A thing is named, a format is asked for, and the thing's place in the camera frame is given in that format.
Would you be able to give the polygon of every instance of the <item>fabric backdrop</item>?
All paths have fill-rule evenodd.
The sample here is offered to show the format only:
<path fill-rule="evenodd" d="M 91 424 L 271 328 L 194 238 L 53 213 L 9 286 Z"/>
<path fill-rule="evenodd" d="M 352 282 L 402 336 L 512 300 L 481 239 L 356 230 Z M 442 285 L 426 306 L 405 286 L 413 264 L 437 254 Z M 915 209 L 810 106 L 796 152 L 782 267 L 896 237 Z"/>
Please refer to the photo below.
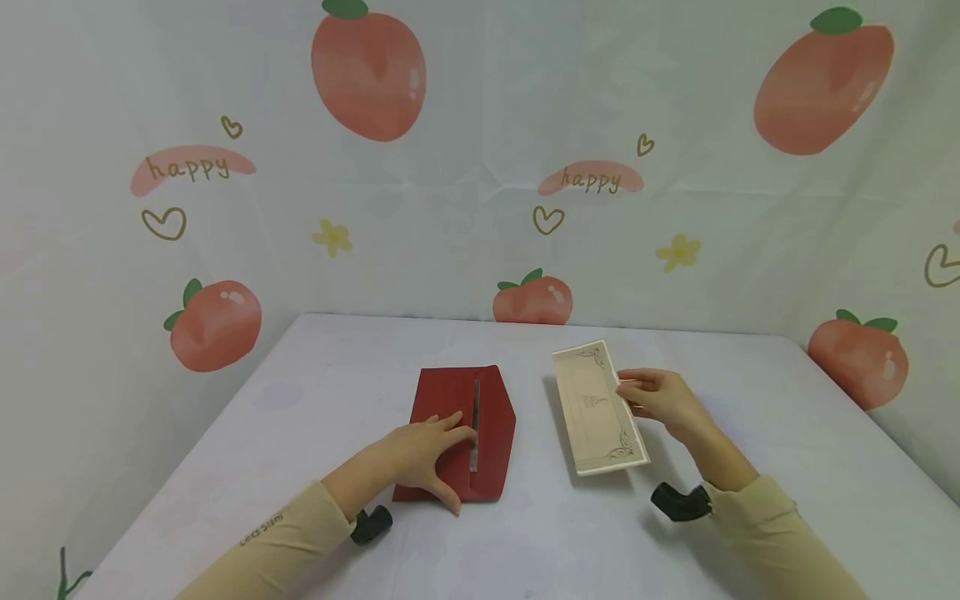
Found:
<path fill-rule="evenodd" d="M 306 311 L 786 335 L 960 500 L 958 3 L 368 5 L 0 10 L 0 596 Z"/>

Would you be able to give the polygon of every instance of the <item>yellow flower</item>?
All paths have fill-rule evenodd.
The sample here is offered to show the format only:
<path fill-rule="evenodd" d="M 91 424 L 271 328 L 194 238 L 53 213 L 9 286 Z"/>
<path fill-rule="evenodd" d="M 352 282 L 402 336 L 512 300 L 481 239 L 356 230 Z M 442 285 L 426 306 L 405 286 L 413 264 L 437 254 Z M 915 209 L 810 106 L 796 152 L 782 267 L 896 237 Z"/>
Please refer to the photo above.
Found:
<path fill-rule="evenodd" d="M 326 244 L 326 253 L 331 257 L 337 255 L 338 250 L 351 251 L 350 232 L 342 225 L 334 226 L 326 219 L 320 220 L 320 232 L 312 235 L 314 244 Z"/>
<path fill-rule="evenodd" d="M 700 251 L 700 240 L 686 240 L 686 236 L 678 233 L 673 236 L 670 248 L 658 248 L 657 258 L 666 261 L 664 273 L 670 273 L 677 265 L 689 267 L 697 262 L 697 252 Z"/>

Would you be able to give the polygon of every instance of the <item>white table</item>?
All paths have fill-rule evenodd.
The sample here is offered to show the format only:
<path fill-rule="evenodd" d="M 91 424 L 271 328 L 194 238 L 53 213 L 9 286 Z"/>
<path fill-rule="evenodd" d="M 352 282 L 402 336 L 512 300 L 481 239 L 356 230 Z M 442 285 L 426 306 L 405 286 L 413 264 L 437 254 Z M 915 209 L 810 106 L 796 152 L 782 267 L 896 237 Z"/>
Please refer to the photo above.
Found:
<path fill-rule="evenodd" d="M 653 464 L 572 470 L 550 352 L 606 338 L 620 368 L 684 374 L 871 594 L 956 597 L 960 509 L 792 342 L 774 336 L 304 315 L 96 569 L 77 600 L 169 600 L 311 479 L 409 418 L 422 367 L 496 364 L 516 411 L 503 497 L 389 503 L 393 530 L 344 544 L 297 598 L 759 598 L 705 520 L 649 497 L 699 481 L 656 424 Z"/>

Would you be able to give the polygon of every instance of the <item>black clamp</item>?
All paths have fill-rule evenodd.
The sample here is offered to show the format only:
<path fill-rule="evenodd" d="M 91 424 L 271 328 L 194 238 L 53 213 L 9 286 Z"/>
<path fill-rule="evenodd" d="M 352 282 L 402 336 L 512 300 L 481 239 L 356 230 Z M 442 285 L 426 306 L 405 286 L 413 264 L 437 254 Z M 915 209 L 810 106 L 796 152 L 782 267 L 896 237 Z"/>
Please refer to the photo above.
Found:
<path fill-rule="evenodd" d="M 668 483 L 661 483 L 654 490 L 650 501 L 675 523 L 696 520 L 713 512 L 710 496 L 703 486 L 683 495 Z"/>
<path fill-rule="evenodd" d="M 365 546 L 389 530 L 393 524 L 394 518 L 383 506 L 377 506 L 371 515 L 367 515 L 367 511 L 360 511 L 357 515 L 357 526 L 350 534 L 350 539 L 358 546 Z"/>

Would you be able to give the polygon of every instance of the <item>red envelope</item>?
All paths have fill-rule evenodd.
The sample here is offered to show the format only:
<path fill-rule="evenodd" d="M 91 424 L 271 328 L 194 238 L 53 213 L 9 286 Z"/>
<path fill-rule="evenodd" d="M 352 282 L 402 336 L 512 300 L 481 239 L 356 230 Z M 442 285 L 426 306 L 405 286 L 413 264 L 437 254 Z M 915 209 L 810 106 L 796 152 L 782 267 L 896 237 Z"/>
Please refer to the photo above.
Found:
<path fill-rule="evenodd" d="M 477 424 L 477 470 L 470 472 L 469 442 L 457 444 L 440 456 L 437 475 L 464 502 L 496 500 L 503 493 L 510 450 L 514 445 L 516 415 L 500 377 L 500 369 L 471 367 L 422 369 L 410 422 L 423 422 L 433 415 L 441 419 L 463 411 L 461 424 L 473 422 L 473 391 L 480 381 L 480 415 Z M 426 490 L 394 488 L 394 502 L 434 500 Z"/>

